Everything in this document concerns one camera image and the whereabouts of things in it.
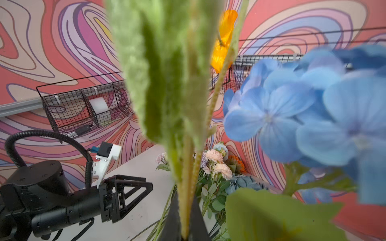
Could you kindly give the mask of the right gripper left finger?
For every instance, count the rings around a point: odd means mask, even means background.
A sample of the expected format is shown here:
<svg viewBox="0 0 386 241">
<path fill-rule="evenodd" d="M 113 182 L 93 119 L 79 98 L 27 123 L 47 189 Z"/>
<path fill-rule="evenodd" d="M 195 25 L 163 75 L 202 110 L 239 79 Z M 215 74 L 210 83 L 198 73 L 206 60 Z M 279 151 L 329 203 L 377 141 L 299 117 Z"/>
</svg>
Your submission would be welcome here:
<svg viewBox="0 0 386 241">
<path fill-rule="evenodd" d="M 181 240 L 181 220 L 179 214 L 178 193 L 172 199 L 165 225 L 159 236 L 160 241 L 180 241 Z"/>
</svg>

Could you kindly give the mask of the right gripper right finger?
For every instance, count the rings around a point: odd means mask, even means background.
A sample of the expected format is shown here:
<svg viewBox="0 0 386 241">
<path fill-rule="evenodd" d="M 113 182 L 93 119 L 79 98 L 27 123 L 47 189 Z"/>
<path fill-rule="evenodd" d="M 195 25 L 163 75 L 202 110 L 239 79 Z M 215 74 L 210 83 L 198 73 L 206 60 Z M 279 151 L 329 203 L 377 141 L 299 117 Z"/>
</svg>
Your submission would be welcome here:
<svg viewBox="0 0 386 241">
<path fill-rule="evenodd" d="M 196 197 L 190 216 L 190 241 L 211 241 Z"/>
</svg>

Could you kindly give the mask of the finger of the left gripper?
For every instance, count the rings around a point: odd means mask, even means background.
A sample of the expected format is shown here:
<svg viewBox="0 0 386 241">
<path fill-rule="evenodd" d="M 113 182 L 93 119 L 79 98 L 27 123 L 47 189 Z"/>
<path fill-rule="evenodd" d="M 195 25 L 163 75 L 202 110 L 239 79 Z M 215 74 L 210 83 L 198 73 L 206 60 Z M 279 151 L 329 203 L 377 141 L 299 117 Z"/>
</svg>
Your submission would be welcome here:
<svg viewBox="0 0 386 241">
<path fill-rule="evenodd" d="M 113 194 L 113 223 L 116 223 L 130 213 L 153 190 L 153 184 L 142 177 L 125 175 L 116 175 L 113 180 L 115 188 Z M 141 194 L 129 204 L 125 203 L 128 198 L 141 189 L 144 189 Z"/>
</svg>

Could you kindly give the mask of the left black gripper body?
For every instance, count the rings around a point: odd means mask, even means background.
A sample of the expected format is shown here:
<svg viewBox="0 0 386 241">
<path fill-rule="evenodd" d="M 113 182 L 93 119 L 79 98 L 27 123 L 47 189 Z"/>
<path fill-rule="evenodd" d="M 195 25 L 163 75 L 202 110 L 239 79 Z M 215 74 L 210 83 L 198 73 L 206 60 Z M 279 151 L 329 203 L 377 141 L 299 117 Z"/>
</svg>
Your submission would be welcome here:
<svg viewBox="0 0 386 241">
<path fill-rule="evenodd" d="M 81 238 L 94 224 L 94 218 L 101 216 L 102 222 L 121 220 L 121 177 L 119 175 L 103 181 L 91 191 L 82 190 L 75 196 L 75 203 L 67 207 L 54 208 L 32 219 L 33 234 L 48 238 L 57 231 L 59 238 L 64 228 L 79 224 L 84 228 L 75 236 Z"/>
</svg>

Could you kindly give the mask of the peach rose leafy stem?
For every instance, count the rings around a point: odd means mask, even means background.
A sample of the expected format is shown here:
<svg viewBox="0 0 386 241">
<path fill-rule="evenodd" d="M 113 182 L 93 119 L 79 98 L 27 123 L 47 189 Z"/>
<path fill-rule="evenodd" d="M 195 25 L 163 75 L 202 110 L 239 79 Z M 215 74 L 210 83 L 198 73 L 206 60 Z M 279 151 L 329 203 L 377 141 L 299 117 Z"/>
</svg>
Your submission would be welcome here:
<svg viewBox="0 0 386 241">
<path fill-rule="evenodd" d="M 217 235 L 225 222 L 226 189 L 235 173 L 236 165 L 229 162 L 229 151 L 223 142 L 203 152 L 196 196 L 203 216 L 214 222 L 209 228 L 211 237 Z"/>
</svg>

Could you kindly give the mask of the orange poppy flower stem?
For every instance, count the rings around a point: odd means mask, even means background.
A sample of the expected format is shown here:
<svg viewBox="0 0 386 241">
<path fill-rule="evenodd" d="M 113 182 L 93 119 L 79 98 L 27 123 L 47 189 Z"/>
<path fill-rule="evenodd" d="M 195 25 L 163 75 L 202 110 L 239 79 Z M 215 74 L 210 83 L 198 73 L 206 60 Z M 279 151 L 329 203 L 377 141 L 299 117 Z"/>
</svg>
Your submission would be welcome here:
<svg viewBox="0 0 386 241">
<path fill-rule="evenodd" d="M 105 1 L 118 60 L 145 137 L 164 146 L 177 185 L 181 241 L 225 74 L 238 55 L 249 2 L 242 1 L 215 90 L 210 64 L 224 1 Z"/>
</svg>

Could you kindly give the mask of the light blue hydrangea stem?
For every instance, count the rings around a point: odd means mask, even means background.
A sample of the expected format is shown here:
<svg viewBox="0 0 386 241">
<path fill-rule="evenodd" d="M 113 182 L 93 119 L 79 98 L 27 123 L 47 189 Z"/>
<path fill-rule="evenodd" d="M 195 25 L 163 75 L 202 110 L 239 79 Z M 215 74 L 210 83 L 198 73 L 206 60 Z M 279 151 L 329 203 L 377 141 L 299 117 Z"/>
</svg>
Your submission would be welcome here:
<svg viewBox="0 0 386 241">
<path fill-rule="evenodd" d="M 345 50 L 352 68 L 325 89 L 292 82 L 224 94 L 224 129 L 281 163 L 281 193 L 241 188 L 226 202 L 234 241 L 386 238 L 386 48 Z"/>
</svg>

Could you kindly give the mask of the pink purple mixed bouquet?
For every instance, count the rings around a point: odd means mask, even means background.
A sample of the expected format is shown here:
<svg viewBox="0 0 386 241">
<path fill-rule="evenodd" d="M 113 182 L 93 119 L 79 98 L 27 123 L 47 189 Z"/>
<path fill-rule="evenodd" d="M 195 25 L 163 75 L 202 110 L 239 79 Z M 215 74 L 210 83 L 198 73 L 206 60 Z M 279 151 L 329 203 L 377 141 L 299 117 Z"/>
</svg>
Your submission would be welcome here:
<svg viewBox="0 0 386 241">
<path fill-rule="evenodd" d="M 167 161 L 167 154 L 166 153 L 161 153 L 157 157 L 156 161 L 157 161 L 156 170 L 164 170 L 167 172 L 170 171 L 170 165 Z M 151 225 L 149 225 L 148 227 L 146 227 L 145 229 L 143 229 L 142 231 L 140 231 L 137 235 L 135 235 L 132 239 L 130 239 L 131 241 L 136 241 L 143 233 L 148 231 L 150 228 L 152 228 L 152 231 L 150 232 L 150 234 L 146 238 L 146 241 L 157 241 L 159 239 L 161 232 L 163 231 L 163 228 L 165 226 L 166 218 L 167 218 L 168 213 L 170 211 L 171 203 L 175 197 L 176 192 L 177 192 L 177 186 L 174 185 L 169 193 L 169 196 L 168 196 L 168 199 L 167 199 L 166 204 L 164 206 L 161 218 L 159 220 L 157 220 L 156 222 L 152 223 Z"/>
</svg>

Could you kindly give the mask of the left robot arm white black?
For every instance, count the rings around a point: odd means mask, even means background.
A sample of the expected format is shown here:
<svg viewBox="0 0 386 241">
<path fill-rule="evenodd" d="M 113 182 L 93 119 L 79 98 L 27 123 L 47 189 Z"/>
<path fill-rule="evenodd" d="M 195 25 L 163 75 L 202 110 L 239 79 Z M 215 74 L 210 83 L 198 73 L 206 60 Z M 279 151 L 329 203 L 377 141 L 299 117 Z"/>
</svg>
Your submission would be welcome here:
<svg viewBox="0 0 386 241">
<path fill-rule="evenodd" d="M 85 188 L 69 191 L 62 164 L 46 160 L 28 166 L 16 150 L 16 142 L 26 137 L 49 137 L 68 143 L 86 159 Z M 109 162 L 119 157 L 121 147 L 102 143 L 94 162 L 89 151 L 76 140 L 46 130 L 22 131 L 9 136 L 5 151 L 16 171 L 1 186 L 1 240 L 26 241 L 31 235 L 50 240 L 60 237 L 72 225 L 83 226 L 75 240 L 84 235 L 97 216 L 102 222 L 122 220 L 152 190 L 142 177 L 105 177 Z"/>
</svg>

